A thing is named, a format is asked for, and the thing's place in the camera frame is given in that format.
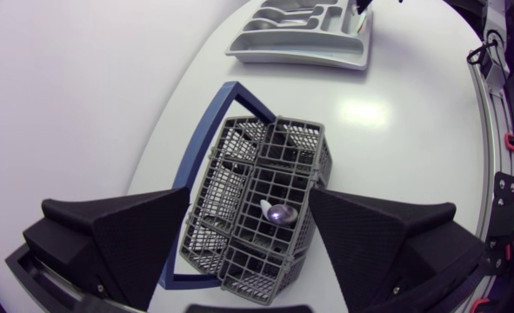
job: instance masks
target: gray plastic cutlery basket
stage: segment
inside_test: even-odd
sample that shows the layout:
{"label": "gray plastic cutlery basket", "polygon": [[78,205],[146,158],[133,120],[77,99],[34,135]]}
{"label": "gray plastic cutlery basket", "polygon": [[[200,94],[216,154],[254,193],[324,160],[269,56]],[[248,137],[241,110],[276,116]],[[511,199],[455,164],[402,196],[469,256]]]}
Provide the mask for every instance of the gray plastic cutlery basket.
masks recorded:
{"label": "gray plastic cutlery basket", "polygon": [[[315,231],[310,188],[326,186],[332,161],[324,127],[287,118],[226,119],[188,218],[180,254],[222,289],[261,304],[293,283]],[[291,226],[266,220],[260,201],[285,203]]]}

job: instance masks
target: white tabletop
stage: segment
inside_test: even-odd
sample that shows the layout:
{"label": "white tabletop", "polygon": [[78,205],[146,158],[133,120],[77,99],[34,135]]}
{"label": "white tabletop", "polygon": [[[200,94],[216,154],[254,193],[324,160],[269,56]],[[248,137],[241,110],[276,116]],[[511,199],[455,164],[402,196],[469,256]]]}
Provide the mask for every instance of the white tabletop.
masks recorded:
{"label": "white tabletop", "polygon": [[[224,82],[238,80],[276,115],[325,125],[334,163],[329,189],[410,203],[452,202],[455,220],[475,233],[484,146],[465,57],[480,41],[465,20],[439,0],[377,0],[366,71],[242,64],[224,51],[259,4],[232,14],[199,51],[154,129],[129,193],[171,187],[210,100]],[[243,115],[247,111],[235,103],[226,114]],[[197,272],[179,256],[176,273]],[[259,307],[219,288],[157,287],[149,311],[178,312],[190,303]],[[272,306],[298,303],[316,312],[346,310],[318,233],[301,276]]]}

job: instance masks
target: red clip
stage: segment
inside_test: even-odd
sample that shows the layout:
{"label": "red clip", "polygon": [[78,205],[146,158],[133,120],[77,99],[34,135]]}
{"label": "red clip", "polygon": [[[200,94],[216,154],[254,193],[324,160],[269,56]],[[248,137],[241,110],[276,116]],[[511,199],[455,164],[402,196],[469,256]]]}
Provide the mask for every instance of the red clip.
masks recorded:
{"label": "red clip", "polygon": [[471,309],[469,310],[470,313],[479,313],[477,312],[477,306],[479,304],[482,304],[482,303],[488,303],[490,302],[491,300],[489,298],[480,298],[480,299],[477,299],[475,300],[475,302],[473,303],[473,305],[471,305]]}
{"label": "red clip", "polygon": [[506,250],[505,250],[505,256],[506,256],[506,261],[510,261],[511,259],[511,250],[510,250],[510,244],[506,244]]}
{"label": "red clip", "polygon": [[507,150],[514,152],[514,145],[510,143],[510,137],[514,137],[511,133],[506,133],[504,135],[504,145]]}

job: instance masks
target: metal spoon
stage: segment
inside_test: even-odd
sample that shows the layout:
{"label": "metal spoon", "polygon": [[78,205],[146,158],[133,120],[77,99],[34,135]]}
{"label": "metal spoon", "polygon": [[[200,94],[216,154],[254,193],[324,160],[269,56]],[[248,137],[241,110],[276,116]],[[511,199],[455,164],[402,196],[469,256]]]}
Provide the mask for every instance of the metal spoon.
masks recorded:
{"label": "metal spoon", "polygon": [[276,225],[289,225],[297,220],[297,210],[287,204],[272,205],[266,200],[260,201],[264,217]]}

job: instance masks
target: grid mesh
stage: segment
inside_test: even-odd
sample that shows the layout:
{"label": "grid mesh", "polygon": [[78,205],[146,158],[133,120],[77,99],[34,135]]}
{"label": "grid mesh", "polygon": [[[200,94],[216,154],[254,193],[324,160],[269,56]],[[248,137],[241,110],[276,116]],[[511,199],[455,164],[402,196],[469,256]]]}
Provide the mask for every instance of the grid mesh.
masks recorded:
{"label": "grid mesh", "polygon": [[234,239],[219,278],[223,281],[223,289],[257,303],[270,304],[274,296],[297,279],[303,263],[304,256],[288,263]]}
{"label": "grid mesh", "polygon": [[[316,225],[310,188],[325,186],[332,161],[318,123],[255,117],[224,122],[190,214],[181,255],[222,288],[270,304],[303,267]],[[260,201],[287,204],[299,218],[278,226],[263,217]]]}
{"label": "grid mesh", "polygon": [[[237,217],[233,236],[257,249],[266,249],[286,256],[290,252],[291,239],[301,220],[306,219],[306,195],[311,180],[278,170],[256,167],[249,182],[247,193]],[[263,216],[260,201],[271,204],[287,204],[297,210],[298,222],[291,226],[278,226]]]}
{"label": "grid mesh", "polygon": [[229,240],[228,236],[204,227],[200,219],[192,216],[180,254],[201,273],[216,275]]}
{"label": "grid mesh", "polygon": [[252,166],[223,158],[210,161],[193,215],[205,226],[230,233]]}
{"label": "grid mesh", "polygon": [[255,117],[227,119],[214,148],[215,157],[254,163],[265,131],[266,126]]}

